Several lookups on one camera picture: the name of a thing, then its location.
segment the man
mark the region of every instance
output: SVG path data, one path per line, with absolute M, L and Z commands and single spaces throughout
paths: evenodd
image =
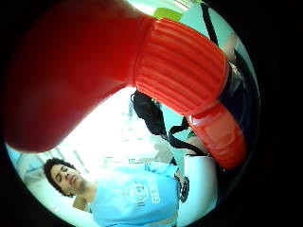
M 178 166 L 154 161 L 101 170 L 97 182 L 57 158 L 47 160 L 44 170 L 64 196 L 85 199 L 100 226 L 171 226 L 185 182 Z

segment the red plastic object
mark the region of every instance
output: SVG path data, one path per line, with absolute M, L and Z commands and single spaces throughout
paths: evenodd
M 188 26 L 125 1 L 63 1 L 32 26 L 11 59 L 4 138 L 22 152 L 50 150 L 106 97 L 137 86 L 185 115 L 213 157 L 232 168 L 245 145 L 217 100 L 228 73 L 221 49 Z
M 62 1 L 27 31 L 5 78 L 3 133 L 22 152 L 56 147 L 104 98 L 132 84 L 154 18 L 124 1 Z
M 187 122 L 224 169 L 238 166 L 246 157 L 242 131 L 221 102 L 200 114 L 187 116 Z
M 188 26 L 162 19 L 144 42 L 136 84 L 179 114 L 198 114 L 216 102 L 228 72 L 217 45 Z

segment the printed logo on t-shirt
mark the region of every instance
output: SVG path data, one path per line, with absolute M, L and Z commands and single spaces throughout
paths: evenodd
M 149 180 L 148 185 L 134 182 L 128 185 L 124 191 L 126 201 L 137 203 L 138 206 L 145 206 L 145 200 L 149 195 L 151 195 L 151 203 L 158 204 L 161 201 L 158 185 L 153 180 Z

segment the black strap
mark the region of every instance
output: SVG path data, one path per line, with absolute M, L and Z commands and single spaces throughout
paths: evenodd
M 170 145 L 174 148 L 187 148 L 196 152 L 196 156 L 206 156 L 199 148 L 193 146 L 187 142 L 177 139 L 174 134 L 179 131 L 187 130 L 188 122 L 185 117 L 183 117 L 181 126 L 172 126 L 169 130 L 168 141 Z
M 214 44 L 216 44 L 217 46 L 219 46 L 218 45 L 218 39 L 217 39 L 215 28 L 212 25 L 211 20 L 210 20 L 209 11 L 208 11 L 208 5 L 205 4 L 205 3 L 201 3 L 201 8 L 202 8 L 202 12 L 203 12 L 203 19 L 205 21 L 206 29 L 207 29 L 207 32 L 208 32 L 208 35 L 209 35 L 209 39 Z

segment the man's hair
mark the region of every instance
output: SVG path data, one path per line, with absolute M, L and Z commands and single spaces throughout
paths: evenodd
M 64 165 L 64 166 L 73 168 L 73 169 L 75 169 L 75 170 L 76 170 L 76 168 L 75 168 L 72 164 L 67 163 L 65 160 L 58 159 L 58 158 L 48 159 L 48 160 L 45 162 L 45 165 L 44 165 L 45 176 L 46 176 L 47 180 L 49 181 L 49 183 L 50 183 L 51 185 L 53 185 L 53 187 L 55 187 L 55 188 L 57 189 L 57 191 L 59 191 L 59 192 L 60 192 L 61 194 L 63 194 L 64 196 L 73 198 L 73 197 L 74 197 L 74 194 L 70 194 L 70 195 L 64 194 L 64 192 L 62 191 L 62 189 L 61 189 L 61 188 L 55 183 L 55 181 L 52 179 L 52 177 L 51 177 L 51 175 L 50 175 L 50 169 L 51 169 L 54 165 Z

